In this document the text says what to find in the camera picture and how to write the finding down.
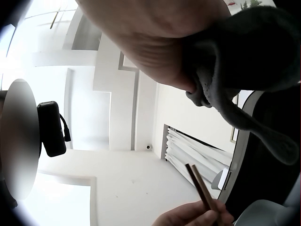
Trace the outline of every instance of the curtain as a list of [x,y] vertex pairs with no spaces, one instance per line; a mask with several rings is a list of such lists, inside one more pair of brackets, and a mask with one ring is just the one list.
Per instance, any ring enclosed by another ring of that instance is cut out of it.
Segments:
[[215,176],[224,168],[229,169],[232,154],[204,145],[180,132],[168,128],[165,158],[192,184],[185,164],[196,165],[213,198],[220,190],[211,189]]

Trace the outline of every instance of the hand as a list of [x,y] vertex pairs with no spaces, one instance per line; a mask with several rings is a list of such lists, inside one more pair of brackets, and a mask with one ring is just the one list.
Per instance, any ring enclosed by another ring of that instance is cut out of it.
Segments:
[[[214,199],[221,219],[225,226],[233,225],[233,216],[226,210],[226,206]],[[184,204],[172,209],[155,221],[153,226],[211,226],[217,219],[213,210],[205,212],[202,201]]]
[[122,52],[155,81],[193,93],[181,38],[230,16],[223,0],[76,0]]

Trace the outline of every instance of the black device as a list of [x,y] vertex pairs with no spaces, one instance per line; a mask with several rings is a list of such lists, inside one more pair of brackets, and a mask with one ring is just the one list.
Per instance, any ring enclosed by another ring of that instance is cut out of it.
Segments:
[[71,141],[66,121],[59,112],[58,104],[55,101],[43,102],[37,106],[40,128],[40,154],[42,143],[46,153],[50,157],[62,155],[66,152],[65,142]]

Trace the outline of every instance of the towel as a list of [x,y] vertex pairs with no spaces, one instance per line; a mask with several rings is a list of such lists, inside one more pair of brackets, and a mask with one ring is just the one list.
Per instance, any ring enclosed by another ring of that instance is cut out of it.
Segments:
[[253,7],[183,40],[183,66],[197,90],[196,106],[214,107],[233,127],[248,130],[286,165],[299,157],[288,136],[259,123],[232,102],[240,90],[274,92],[300,81],[300,25],[274,7]]

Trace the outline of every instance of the wooden stick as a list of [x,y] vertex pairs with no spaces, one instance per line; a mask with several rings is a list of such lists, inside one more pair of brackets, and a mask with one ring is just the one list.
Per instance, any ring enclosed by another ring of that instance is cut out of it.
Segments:
[[[214,201],[213,201],[213,199],[210,195],[210,192],[208,191],[208,189],[207,189],[207,187],[206,187],[206,185],[205,185],[205,183],[204,183],[204,181],[203,181],[203,179],[202,179],[202,177],[201,177],[201,175],[200,175],[200,173],[197,170],[195,165],[192,166],[192,171],[193,171],[194,176],[196,177],[197,182],[198,182],[198,184],[199,184],[199,186],[202,190],[202,193],[205,197],[205,200],[208,203],[209,210],[213,210],[216,213],[219,213],[219,211],[218,211],[218,209],[217,209],[217,207],[216,207],[216,205],[215,205],[215,203],[214,203]],[[222,222],[222,219],[221,219],[220,215],[218,215],[216,222],[217,222],[218,226],[224,226],[224,223]]]
[[210,210],[210,206],[209,206],[209,203],[207,202],[205,194],[203,193],[202,188],[201,188],[199,182],[197,181],[197,179],[196,179],[196,177],[195,177],[195,175],[194,175],[194,173],[193,173],[190,165],[186,164],[185,166],[186,166],[186,168],[188,170],[188,173],[190,174],[190,177],[191,177],[191,179],[192,179],[192,181],[193,181],[193,183],[194,183],[194,185],[195,185],[195,187],[197,189],[197,192],[199,193],[199,195],[201,197],[201,200],[203,201],[203,204],[205,206],[205,211],[207,212],[208,210]]

